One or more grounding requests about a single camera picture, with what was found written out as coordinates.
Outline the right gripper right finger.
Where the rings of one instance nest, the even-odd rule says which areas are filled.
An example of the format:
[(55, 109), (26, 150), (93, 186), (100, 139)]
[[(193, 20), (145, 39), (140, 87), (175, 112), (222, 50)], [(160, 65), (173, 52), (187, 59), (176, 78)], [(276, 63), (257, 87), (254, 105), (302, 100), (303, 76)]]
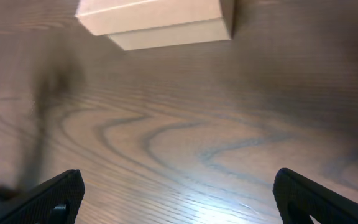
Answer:
[(358, 223), (358, 203), (287, 168), (277, 172), (273, 196), (284, 224)]

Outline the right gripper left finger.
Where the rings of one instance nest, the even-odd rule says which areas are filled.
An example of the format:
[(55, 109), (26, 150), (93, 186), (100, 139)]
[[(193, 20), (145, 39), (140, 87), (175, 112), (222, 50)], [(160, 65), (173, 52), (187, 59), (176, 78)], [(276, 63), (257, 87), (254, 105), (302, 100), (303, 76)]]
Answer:
[(85, 194), (79, 170), (67, 170), (54, 178), (0, 202), (0, 224), (74, 224)]

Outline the cardboard box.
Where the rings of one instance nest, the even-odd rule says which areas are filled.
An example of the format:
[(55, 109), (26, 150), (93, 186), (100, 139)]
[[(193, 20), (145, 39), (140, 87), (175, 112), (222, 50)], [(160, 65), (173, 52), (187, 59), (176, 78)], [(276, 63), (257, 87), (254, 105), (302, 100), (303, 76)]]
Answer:
[(230, 40), (234, 0), (80, 0), (76, 18), (122, 50)]

